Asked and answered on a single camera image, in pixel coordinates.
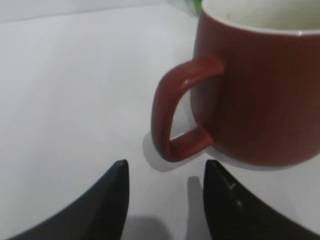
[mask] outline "white table surface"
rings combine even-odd
[[[212,149],[168,163],[150,136],[155,89],[192,57],[197,18],[171,4],[0,24],[0,240],[33,227],[85,192],[114,161],[129,161],[123,239],[210,239],[205,161],[320,233],[320,161],[272,169]],[[188,96],[174,133],[194,125]]]

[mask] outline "mug rim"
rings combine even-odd
[[[217,21],[223,25],[226,25],[234,29],[248,31],[251,33],[258,33],[258,34],[286,35],[286,36],[295,36],[295,37],[320,35],[320,28],[305,29],[305,30],[291,30],[291,29],[285,30],[285,29],[275,29],[275,28],[268,28],[268,27],[250,26],[242,23],[229,21],[223,17],[219,17],[210,13],[210,11],[206,9],[206,6],[208,5],[209,1],[212,1],[212,0],[202,0],[202,4],[201,4],[202,12],[205,13],[212,20]]]

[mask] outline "wall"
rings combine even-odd
[[[0,23],[106,8],[155,4],[166,0],[0,0]]]

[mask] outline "black plastic piece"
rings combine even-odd
[[[254,196],[216,160],[206,162],[203,201],[213,240],[320,240]]]
[[[129,166],[120,160],[75,202],[10,240],[119,240],[129,205]]]

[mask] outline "mug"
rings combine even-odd
[[[190,90],[197,127],[170,139]],[[204,0],[193,60],[155,92],[151,134],[166,160],[209,146],[250,164],[286,166],[320,152],[320,1]]]

